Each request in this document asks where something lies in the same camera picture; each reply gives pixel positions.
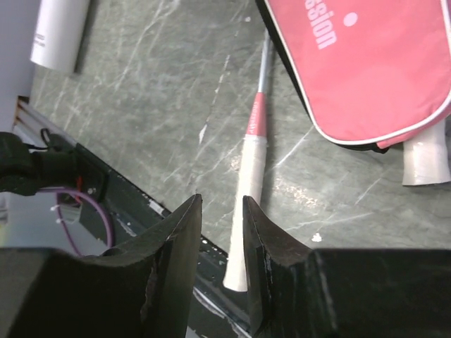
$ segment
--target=purple cable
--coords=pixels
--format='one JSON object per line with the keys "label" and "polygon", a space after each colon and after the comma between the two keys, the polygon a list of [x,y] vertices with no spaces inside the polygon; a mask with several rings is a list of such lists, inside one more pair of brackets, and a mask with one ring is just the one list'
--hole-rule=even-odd
{"label": "purple cable", "polygon": [[73,241],[73,238],[69,233],[68,226],[63,219],[63,214],[61,213],[61,208],[58,205],[58,194],[56,194],[56,213],[58,214],[59,221],[60,221],[61,225],[63,226],[63,230],[66,234],[66,237],[68,238],[70,246],[72,247],[74,252],[77,254],[77,256],[83,257],[82,253],[80,252],[80,250],[78,250],[77,246],[75,245],[75,242]]}
{"label": "purple cable", "polygon": [[69,194],[71,196],[78,196],[81,199],[84,199],[89,204],[91,204],[94,207],[94,209],[96,209],[97,213],[100,215],[102,221],[104,222],[105,230],[106,230],[106,246],[108,248],[113,247],[113,227],[111,226],[109,217],[105,213],[104,209],[90,195],[85,194],[84,192],[79,192],[76,189],[69,189],[69,188],[43,188],[43,189],[40,189],[39,192],[46,192],[46,193],[52,193],[52,194]]}

